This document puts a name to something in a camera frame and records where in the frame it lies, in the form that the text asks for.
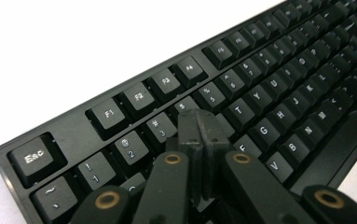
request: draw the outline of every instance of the keyboard frame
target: keyboard frame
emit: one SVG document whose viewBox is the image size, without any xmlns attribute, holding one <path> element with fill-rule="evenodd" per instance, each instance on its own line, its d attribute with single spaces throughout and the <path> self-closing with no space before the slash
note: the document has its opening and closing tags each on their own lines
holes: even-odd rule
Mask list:
<svg viewBox="0 0 357 224">
<path fill-rule="evenodd" d="M 57 177 L 73 170 L 75 166 L 77 166 L 80 162 L 86 160 L 87 158 L 91 157 L 95 153 L 99 152 L 102 148 L 108 147 L 110 144 L 114 143 L 117 139 L 119 139 L 126 133 L 138 129 L 141 124 L 147 122 L 148 120 L 159 114 L 160 112 L 165 111 L 166 109 L 177 103 L 178 101 L 184 99 L 187 95 L 191 95 L 199 87 L 214 80 L 216 77 L 225 73 L 225 71 L 234 67 L 239 62 L 248 58 L 255 52 L 259 51 L 264 46 L 267 46 L 268 44 L 272 43 L 276 39 L 283 36 L 284 34 L 280 34 L 274 38 L 271 38 L 269 41 L 265 42 L 264 44 L 246 53 L 240 59 L 238 59 L 234 63 L 230 64 L 229 66 L 221 70 L 216 69 L 202 52 L 203 49 L 210 46 L 216 40 L 222 39 L 223 37 L 238 31 L 239 29 L 243 28 L 245 25 L 248 25 L 249 23 L 256 21 L 261 16 L 264 16 L 265 14 L 268 13 L 272 13 L 275 9 L 281 7 L 281 5 L 288 4 L 288 3 L 289 1 L 285 1 L 281 4 L 278 4 L 275 7 L 271 7 L 270 9 L 258 14 L 257 16 L 252 17 L 249 20 L 244 21 L 230 28 L 220 33 L 219 35 L 213 36 L 208 40 L 205 40 L 204 42 L 196 45 L 195 47 L 188 49 L 142 72 L 136 77 L 133 77 L 113 87 L 112 89 L 105 91 L 104 93 L 98 96 L 95 96 L 94 98 L 88 100 L 87 102 L 76 106 L 75 108 L 59 115 L 58 117 L 51 119 L 39 125 L 38 127 L 32 129 L 31 131 L 24 133 L 0 146 L 0 174 L 3 177 L 4 181 L 6 182 L 11 195 L 13 196 L 15 202 L 17 203 L 26 221 L 30 223 L 43 222 L 43 219 L 38 215 L 38 212 L 30 198 L 31 195 L 33 195 L 38 189 L 41 189 L 43 186 L 53 181 Z M 311 15 L 314 15 L 319 11 L 320 10 L 314 11 L 313 13 L 311 13 Z M 297 25 L 292 26 L 291 28 L 289 28 L 289 30 L 294 30 L 296 26 Z M 130 127 L 124 129 L 123 131 L 119 132 L 118 134 L 114 135 L 108 140 L 106 141 L 102 140 L 102 138 L 97 134 L 97 132 L 89 122 L 88 117 L 86 116 L 86 112 L 89 109 L 101 103 L 107 98 L 117 97 L 121 92 L 123 92 L 130 86 L 138 82 L 146 81 L 149 77 L 153 76 L 160 70 L 167 67 L 171 67 L 173 64 L 178 63 L 182 59 L 189 56 L 192 56 L 195 59 L 195 61 L 198 62 L 198 64 L 201 66 L 204 72 L 208 75 L 206 79 L 202 80 L 200 83 L 198 83 L 198 85 L 186 90 L 185 93 L 169 101 L 167 104 L 160 106 L 158 109 L 154 110 L 152 113 L 148 114 L 147 116 L 135 121 L 134 123 L 132 123 Z M 73 128 L 73 131 L 81 130 L 81 132 L 78 132 L 75 135 L 71 135 L 70 130 L 67 130 L 67 127 Z M 56 140 L 58 146 L 60 147 L 65 159 L 67 159 L 67 164 L 64 167 L 62 167 L 58 172 L 48 176 L 47 178 L 43 179 L 36 185 L 33 185 L 30 188 L 26 189 L 22 185 L 15 170 L 13 169 L 7 154 L 13 149 L 15 149 L 16 147 L 25 144 L 26 142 L 36 138 L 42 133 L 51 133 L 51 135 Z M 339 169 L 335 177 L 329 181 L 329 186 L 334 188 L 337 187 L 341 183 L 344 176 L 348 173 L 352 165 L 356 162 L 356 160 L 357 160 L 357 148 L 353 150 L 350 157 L 346 160 L 344 165 Z"/>
</svg>

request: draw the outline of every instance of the black keyboard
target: black keyboard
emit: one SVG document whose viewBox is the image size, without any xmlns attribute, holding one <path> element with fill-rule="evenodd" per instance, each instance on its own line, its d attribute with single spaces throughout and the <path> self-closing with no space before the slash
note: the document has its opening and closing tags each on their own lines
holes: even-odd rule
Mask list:
<svg viewBox="0 0 357 224">
<path fill-rule="evenodd" d="M 177 135 L 213 112 L 236 150 L 287 189 L 337 187 L 357 160 L 357 0 L 281 3 L 0 146 L 0 172 L 32 223 L 68 223 L 93 190 L 131 190 Z M 217 223 L 218 201 L 189 223 Z"/>
</svg>

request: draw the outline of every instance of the white background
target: white background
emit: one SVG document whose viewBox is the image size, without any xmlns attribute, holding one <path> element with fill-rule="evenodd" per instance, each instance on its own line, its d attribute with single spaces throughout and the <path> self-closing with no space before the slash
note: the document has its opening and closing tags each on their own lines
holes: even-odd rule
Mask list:
<svg viewBox="0 0 357 224">
<path fill-rule="evenodd" d="M 0 145 L 279 2 L 0 1 Z"/>
</svg>

